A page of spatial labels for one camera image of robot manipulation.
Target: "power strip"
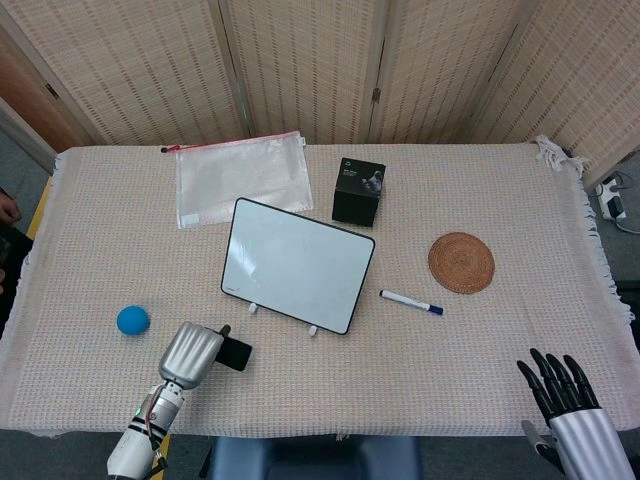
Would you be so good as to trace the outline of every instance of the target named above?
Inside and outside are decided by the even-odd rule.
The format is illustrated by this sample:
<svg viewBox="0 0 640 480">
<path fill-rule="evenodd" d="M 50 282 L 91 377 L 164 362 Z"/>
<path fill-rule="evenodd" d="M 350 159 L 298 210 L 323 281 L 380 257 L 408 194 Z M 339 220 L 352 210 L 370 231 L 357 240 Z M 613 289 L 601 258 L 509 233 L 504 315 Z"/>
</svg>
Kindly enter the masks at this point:
<svg viewBox="0 0 640 480">
<path fill-rule="evenodd" d="M 627 214 L 625 213 L 622 205 L 622 199 L 620 198 L 620 193 L 617 192 L 615 188 L 612 191 L 612 188 L 616 186 L 618 186 L 618 180 L 613 175 L 605 178 L 600 184 L 602 193 L 598 196 L 598 203 L 600 203 L 602 218 L 605 220 L 627 218 Z"/>
</svg>

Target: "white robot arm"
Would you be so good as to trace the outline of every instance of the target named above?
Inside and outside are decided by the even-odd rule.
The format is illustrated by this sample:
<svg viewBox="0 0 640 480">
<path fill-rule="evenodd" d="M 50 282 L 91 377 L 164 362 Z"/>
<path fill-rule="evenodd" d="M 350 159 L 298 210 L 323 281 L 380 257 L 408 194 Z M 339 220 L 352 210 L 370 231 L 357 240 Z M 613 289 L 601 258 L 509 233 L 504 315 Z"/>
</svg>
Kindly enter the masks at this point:
<svg viewBox="0 0 640 480">
<path fill-rule="evenodd" d="M 230 330 L 228 325 L 215 332 L 182 324 L 160 361 L 165 382 L 152 387 L 136 410 L 107 461 L 108 479 L 142 480 L 166 467 L 158 447 L 184 403 L 182 392 L 200 385 L 215 361 L 242 371 L 249 360 L 251 347 L 228 337 Z M 156 470 L 151 469 L 154 457 Z"/>
<path fill-rule="evenodd" d="M 600 407 L 586 375 L 569 355 L 562 363 L 553 355 L 545 357 L 531 349 L 544 386 L 526 363 L 518 361 L 533 396 L 551 430 L 556 448 L 549 445 L 531 422 L 522 422 L 536 452 L 551 462 L 570 480 L 633 480 L 634 476 L 620 438 Z"/>
</svg>

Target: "whiteboard marker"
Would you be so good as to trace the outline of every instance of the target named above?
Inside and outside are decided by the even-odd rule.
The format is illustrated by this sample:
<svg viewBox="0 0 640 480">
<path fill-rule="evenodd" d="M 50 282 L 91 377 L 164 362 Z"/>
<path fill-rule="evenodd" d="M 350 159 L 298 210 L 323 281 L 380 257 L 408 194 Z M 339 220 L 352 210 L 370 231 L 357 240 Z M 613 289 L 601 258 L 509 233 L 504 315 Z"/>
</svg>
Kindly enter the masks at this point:
<svg viewBox="0 0 640 480">
<path fill-rule="evenodd" d="M 432 312 L 437 315 L 442 315 L 442 313 L 444 312 L 444 310 L 440 307 L 436 307 L 435 305 L 429 305 L 428 303 L 418 302 L 417 300 L 403 297 L 402 295 L 398 295 L 397 293 L 390 292 L 389 290 L 380 290 L 380 296 L 383 298 L 388 298 L 389 300 L 394 300 L 399 303 L 404 303 L 405 305 L 409 305 L 410 307 L 416 307 L 421 310 L 426 310 L 428 312 Z"/>
</svg>

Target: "whiteboard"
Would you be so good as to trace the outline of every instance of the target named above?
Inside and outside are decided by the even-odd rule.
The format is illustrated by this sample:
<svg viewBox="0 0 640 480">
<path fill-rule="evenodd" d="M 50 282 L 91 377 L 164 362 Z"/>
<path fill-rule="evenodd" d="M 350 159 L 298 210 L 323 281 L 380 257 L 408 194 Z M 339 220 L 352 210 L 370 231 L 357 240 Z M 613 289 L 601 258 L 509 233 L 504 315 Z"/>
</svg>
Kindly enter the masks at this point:
<svg viewBox="0 0 640 480">
<path fill-rule="evenodd" d="M 374 248 L 364 235 L 239 198 L 221 288 L 344 334 Z"/>
</svg>

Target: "red zipper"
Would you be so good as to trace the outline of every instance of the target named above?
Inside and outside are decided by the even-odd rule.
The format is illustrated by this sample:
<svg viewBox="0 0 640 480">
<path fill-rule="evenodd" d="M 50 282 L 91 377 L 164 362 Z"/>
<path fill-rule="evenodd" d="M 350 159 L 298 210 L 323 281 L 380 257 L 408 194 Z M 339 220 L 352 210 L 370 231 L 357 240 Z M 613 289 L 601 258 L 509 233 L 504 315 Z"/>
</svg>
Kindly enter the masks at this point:
<svg viewBox="0 0 640 480">
<path fill-rule="evenodd" d="M 183 147 L 182 145 L 173 145 L 171 147 L 164 147 L 162 149 L 162 153 L 171 153 L 171 152 L 177 152 L 178 150 L 190 150 L 193 148 L 202 148 L 202 147 L 222 147 L 222 146 L 229 146 L 229 145 L 233 145 L 233 144 L 239 144 L 239 143 L 253 143 L 251 142 L 253 141 L 260 141 L 260 140 L 264 140 L 266 138 L 271 138 L 271 139 L 275 139 L 275 138 L 283 138 L 283 137 L 289 137 L 292 135 L 298 134 L 300 135 L 300 132 L 298 130 L 294 130 L 293 132 L 287 132 L 287 133 L 278 133 L 276 135 L 267 135 L 266 137 L 254 137 L 254 138 L 245 138 L 243 140 L 232 140 L 230 142 L 222 142 L 222 143 L 203 143 L 200 145 L 189 145 L 186 147 Z"/>
</svg>

